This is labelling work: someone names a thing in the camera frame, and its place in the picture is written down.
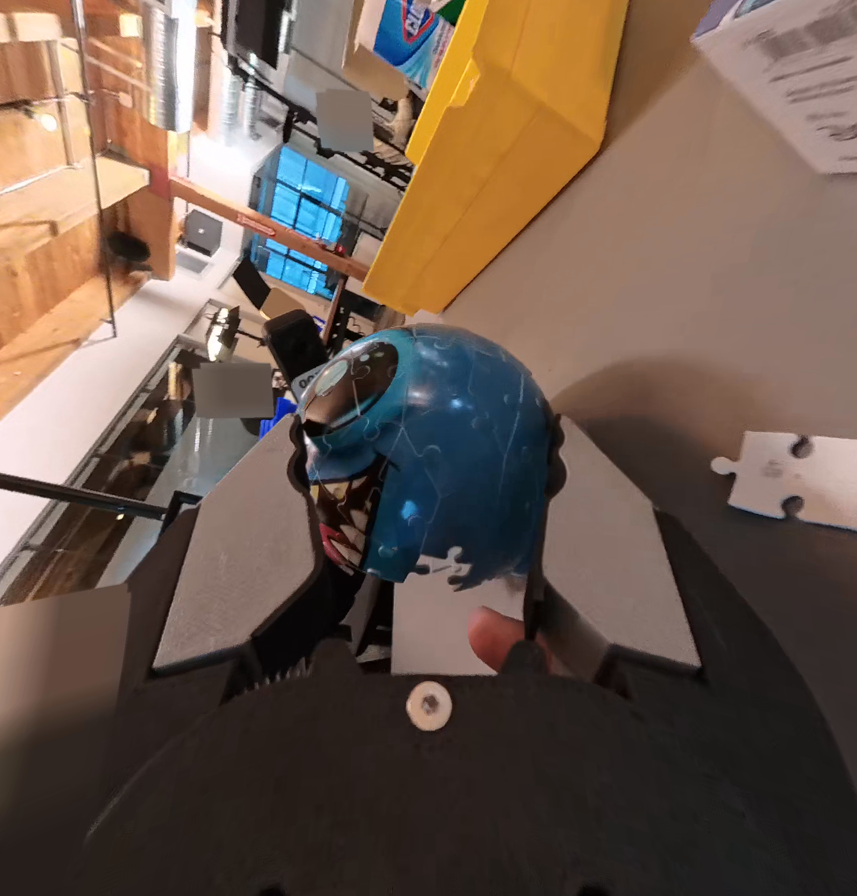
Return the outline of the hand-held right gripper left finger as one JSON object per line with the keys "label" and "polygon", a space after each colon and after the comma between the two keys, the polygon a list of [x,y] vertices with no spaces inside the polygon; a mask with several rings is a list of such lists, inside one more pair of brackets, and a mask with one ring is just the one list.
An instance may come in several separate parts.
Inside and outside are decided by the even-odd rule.
{"label": "hand-held right gripper left finger", "polygon": [[280,420],[201,501],[154,673],[231,659],[249,676],[265,674],[255,640],[323,566],[300,423]]}

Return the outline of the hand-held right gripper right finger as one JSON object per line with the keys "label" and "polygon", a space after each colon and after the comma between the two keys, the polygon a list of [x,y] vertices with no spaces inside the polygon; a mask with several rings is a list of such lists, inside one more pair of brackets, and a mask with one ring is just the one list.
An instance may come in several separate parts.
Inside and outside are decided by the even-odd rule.
{"label": "hand-held right gripper right finger", "polygon": [[625,659],[678,675],[699,672],[653,503],[564,416],[554,422],[548,486],[532,570],[535,603],[525,621],[551,671],[601,683]]}

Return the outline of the blue cartoon puzzle ball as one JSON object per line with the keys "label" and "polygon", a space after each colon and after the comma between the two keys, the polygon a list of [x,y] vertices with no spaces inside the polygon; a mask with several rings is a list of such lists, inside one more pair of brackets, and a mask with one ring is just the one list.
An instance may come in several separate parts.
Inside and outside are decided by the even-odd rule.
{"label": "blue cartoon puzzle ball", "polygon": [[554,417],[507,350],[439,322],[379,330],[323,367],[299,414],[335,566],[458,590],[527,576]]}

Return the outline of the white loose puzzle piece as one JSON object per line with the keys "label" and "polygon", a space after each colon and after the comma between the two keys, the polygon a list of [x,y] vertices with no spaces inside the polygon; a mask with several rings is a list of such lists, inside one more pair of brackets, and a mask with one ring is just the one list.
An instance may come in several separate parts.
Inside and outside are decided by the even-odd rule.
{"label": "white loose puzzle piece", "polygon": [[747,431],[738,457],[710,468],[733,476],[736,509],[857,532],[857,439]]}

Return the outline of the printed cardboard puzzle box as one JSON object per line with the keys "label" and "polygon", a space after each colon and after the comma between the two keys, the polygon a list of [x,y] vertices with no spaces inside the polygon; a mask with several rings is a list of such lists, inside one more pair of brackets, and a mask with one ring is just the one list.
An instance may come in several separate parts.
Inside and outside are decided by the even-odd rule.
{"label": "printed cardboard puzzle box", "polygon": [[857,1],[716,1],[692,43],[815,171],[857,174]]}

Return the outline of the person's right hand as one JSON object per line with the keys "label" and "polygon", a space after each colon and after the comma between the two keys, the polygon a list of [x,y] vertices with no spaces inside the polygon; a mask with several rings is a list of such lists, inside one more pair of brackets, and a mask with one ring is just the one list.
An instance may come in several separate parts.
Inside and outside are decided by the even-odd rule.
{"label": "person's right hand", "polygon": [[541,637],[528,638],[524,622],[487,607],[471,612],[467,637],[476,657],[500,675],[549,675],[553,661]]}

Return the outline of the large paned window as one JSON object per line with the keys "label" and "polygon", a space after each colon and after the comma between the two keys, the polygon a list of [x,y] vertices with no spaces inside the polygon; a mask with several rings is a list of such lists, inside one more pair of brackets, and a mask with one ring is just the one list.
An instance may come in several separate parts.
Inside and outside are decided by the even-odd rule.
{"label": "large paned window", "polygon": [[[349,191],[344,178],[285,147],[275,150],[255,175],[252,204],[282,227],[333,250],[342,235]],[[312,296],[333,298],[338,273],[325,264],[259,235],[250,240],[248,254],[260,273]]]}

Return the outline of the yellow plastic bin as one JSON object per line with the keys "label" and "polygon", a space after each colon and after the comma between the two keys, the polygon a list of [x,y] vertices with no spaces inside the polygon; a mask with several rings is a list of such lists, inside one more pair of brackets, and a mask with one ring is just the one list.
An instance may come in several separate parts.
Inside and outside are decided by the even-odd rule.
{"label": "yellow plastic bin", "polygon": [[627,1],[469,1],[412,132],[370,299],[443,311],[602,146]]}

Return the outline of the cleaning wipes canister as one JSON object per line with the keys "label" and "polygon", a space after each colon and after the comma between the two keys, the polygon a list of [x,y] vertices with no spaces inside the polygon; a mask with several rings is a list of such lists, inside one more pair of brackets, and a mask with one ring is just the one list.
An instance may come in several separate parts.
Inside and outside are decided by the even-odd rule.
{"label": "cleaning wipes canister", "polygon": [[455,26],[428,3],[384,1],[371,51],[414,87],[430,89],[453,39]]}

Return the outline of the silver ventilation duct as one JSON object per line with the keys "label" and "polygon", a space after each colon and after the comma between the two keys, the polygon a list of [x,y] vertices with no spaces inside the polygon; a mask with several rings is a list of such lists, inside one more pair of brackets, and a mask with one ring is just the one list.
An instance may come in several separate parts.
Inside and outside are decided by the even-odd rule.
{"label": "silver ventilation duct", "polygon": [[188,133],[194,119],[197,2],[141,2],[145,117],[152,126]]}

